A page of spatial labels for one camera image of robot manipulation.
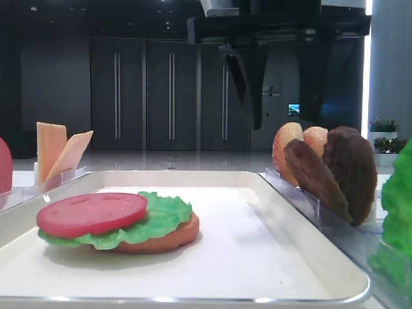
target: potted plant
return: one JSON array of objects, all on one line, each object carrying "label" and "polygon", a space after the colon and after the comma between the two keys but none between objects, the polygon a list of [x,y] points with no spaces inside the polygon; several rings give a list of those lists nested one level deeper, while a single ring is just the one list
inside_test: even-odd
[{"label": "potted plant", "polygon": [[375,140],[374,145],[377,150],[375,155],[376,164],[378,166],[392,166],[398,154],[406,146],[406,140],[402,138],[388,140],[381,137]]},{"label": "potted plant", "polygon": [[376,118],[375,121],[369,124],[368,141],[373,146],[377,138],[392,140],[398,137],[398,128],[398,124],[393,119],[380,121],[379,118]]}]

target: light strip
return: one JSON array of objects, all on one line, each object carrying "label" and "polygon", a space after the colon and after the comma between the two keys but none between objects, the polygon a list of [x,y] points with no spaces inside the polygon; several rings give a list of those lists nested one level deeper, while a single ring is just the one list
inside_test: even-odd
[{"label": "light strip", "polygon": [[[366,0],[366,15],[372,15],[373,0]],[[372,47],[372,26],[370,34],[365,37],[364,58],[363,58],[363,94],[362,94],[362,126],[361,134],[368,138],[369,126],[369,95],[371,77],[371,47]]]}]

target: black machine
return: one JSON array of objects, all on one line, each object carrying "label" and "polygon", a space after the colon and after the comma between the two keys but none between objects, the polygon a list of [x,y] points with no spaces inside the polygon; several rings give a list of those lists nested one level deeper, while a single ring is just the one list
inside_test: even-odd
[{"label": "black machine", "polygon": [[[365,10],[323,10],[321,0],[200,0],[205,17],[187,21],[189,44],[219,44],[234,81],[248,127],[262,124],[262,86],[268,44],[297,46],[300,71],[300,117],[316,121],[325,91],[336,78],[331,55],[342,40],[369,34]],[[349,51],[341,54],[340,65]]]}]

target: white tray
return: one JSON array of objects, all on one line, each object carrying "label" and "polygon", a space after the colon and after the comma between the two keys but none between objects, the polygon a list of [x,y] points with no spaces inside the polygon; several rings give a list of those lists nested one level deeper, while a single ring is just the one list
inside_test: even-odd
[{"label": "white tray", "polygon": [[[35,217],[91,192],[157,191],[192,203],[197,241],[125,256],[49,246]],[[369,277],[258,174],[91,173],[0,215],[0,308],[362,308]]]}]

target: floor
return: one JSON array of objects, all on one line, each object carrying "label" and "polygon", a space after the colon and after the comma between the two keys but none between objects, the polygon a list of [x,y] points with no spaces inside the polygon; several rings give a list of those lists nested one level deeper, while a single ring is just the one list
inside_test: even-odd
[{"label": "floor", "polygon": [[[32,171],[35,159],[14,160],[15,171]],[[272,167],[270,151],[256,152],[169,152],[122,151],[85,153],[79,167],[89,171],[107,170],[203,170],[264,172]],[[378,167],[379,174],[392,174],[392,167]]]}]

